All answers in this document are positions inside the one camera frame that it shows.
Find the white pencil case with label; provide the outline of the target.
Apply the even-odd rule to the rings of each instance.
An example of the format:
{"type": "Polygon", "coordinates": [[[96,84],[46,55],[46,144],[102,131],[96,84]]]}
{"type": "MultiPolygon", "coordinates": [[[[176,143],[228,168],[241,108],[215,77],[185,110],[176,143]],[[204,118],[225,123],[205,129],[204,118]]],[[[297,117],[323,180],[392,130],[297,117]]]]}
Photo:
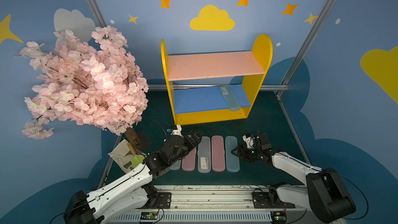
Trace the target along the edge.
{"type": "Polygon", "coordinates": [[[211,141],[207,136],[203,136],[198,145],[198,171],[209,173],[211,170],[211,141]]]}

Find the green pencil case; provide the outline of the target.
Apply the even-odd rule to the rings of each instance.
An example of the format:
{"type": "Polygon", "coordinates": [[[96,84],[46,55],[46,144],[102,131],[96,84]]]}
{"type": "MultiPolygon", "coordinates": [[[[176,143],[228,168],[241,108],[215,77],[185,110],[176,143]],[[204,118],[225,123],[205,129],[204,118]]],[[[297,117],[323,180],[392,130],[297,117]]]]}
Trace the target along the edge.
{"type": "Polygon", "coordinates": [[[225,138],[225,152],[226,152],[226,168],[228,172],[237,173],[240,170],[239,157],[237,157],[233,150],[238,146],[237,138],[234,136],[227,136],[225,138]]]}

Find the pink pencil case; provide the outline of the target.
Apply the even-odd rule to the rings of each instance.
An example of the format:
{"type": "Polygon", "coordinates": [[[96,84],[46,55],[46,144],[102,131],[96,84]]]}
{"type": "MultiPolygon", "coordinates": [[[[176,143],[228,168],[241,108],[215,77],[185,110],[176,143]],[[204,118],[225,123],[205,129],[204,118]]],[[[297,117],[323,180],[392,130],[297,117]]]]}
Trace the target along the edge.
{"type": "Polygon", "coordinates": [[[211,138],[211,166],[215,172],[223,172],[226,169],[224,139],[219,135],[211,138]]]}
{"type": "Polygon", "coordinates": [[[181,167],[184,171],[190,172],[195,169],[196,160],[182,160],[181,167]]]}

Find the frosted white pencil case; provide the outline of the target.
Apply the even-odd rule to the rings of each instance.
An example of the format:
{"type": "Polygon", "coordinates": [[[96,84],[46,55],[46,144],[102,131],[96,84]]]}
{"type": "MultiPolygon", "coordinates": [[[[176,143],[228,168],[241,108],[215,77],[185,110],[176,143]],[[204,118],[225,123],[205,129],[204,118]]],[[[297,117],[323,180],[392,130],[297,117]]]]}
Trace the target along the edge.
{"type": "Polygon", "coordinates": [[[170,170],[176,171],[181,168],[181,159],[177,160],[173,165],[170,167],[170,170]]]}

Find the teal pencil case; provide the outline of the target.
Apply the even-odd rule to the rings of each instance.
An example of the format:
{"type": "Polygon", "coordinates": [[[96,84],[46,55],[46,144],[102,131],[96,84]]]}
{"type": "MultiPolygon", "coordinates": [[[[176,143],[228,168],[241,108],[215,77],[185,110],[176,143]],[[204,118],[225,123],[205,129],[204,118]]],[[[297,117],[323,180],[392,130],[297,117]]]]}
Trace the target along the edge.
{"type": "Polygon", "coordinates": [[[230,86],[220,86],[219,91],[231,112],[236,112],[241,109],[240,102],[230,86]]]}

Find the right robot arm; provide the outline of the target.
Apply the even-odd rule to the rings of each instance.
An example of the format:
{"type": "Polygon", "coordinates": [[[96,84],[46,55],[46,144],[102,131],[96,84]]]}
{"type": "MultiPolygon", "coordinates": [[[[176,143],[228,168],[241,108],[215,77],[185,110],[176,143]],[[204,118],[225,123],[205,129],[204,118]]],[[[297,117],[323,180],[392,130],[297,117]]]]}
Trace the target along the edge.
{"type": "Polygon", "coordinates": [[[281,182],[269,186],[267,192],[255,189],[252,193],[255,207],[282,208],[294,204],[312,211],[325,224],[356,212],[356,205],[343,178],[334,169],[313,167],[285,151],[273,148],[264,134],[246,134],[243,140],[242,144],[238,144],[236,137],[226,137],[222,153],[219,152],[218,145],[212,143],[211,167],[217,172],[234,172],[232,167],[240,160],[261,160],[303,184],[299,187],[281,182]]]}

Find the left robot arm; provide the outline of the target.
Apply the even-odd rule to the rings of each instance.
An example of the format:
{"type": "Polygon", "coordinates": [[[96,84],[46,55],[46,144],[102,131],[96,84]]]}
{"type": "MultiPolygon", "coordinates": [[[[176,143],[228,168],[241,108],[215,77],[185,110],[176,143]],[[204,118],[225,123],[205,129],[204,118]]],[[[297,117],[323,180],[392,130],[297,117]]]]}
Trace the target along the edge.
{"type": "Polygon", "coordinates": [[[106,224],[131,209],[154,206],[158,192],[152,181],[194,150],[202,136],[202,131],[190,131],[185,136],[173,134],[132,171],[95,191],[73,194],[63,213],[65,223],[106,224]]]}

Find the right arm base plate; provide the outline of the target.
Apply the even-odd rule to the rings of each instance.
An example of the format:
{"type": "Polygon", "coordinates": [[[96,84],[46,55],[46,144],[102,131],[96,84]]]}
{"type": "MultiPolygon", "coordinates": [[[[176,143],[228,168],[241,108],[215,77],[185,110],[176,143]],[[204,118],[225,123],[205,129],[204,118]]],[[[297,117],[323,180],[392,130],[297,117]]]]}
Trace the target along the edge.
{"type": "Polygon", "coordinates": [[[294,204],[281,201],[275,191],[254,191],[252,201],[255,208],[295,208],[294,204]]]}

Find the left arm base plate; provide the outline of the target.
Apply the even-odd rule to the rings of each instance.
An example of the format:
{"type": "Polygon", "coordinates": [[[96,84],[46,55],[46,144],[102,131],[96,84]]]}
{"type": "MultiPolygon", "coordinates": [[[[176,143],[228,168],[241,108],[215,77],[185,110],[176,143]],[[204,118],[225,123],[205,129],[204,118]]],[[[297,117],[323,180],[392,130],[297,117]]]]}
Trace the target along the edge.
{"type": "Polygon", "coordinates": [[[171,192],[159,192],[156,194],[148,195],[148,201],[142,207],[142,209],[170,209],[171,207],[171,192]]]}

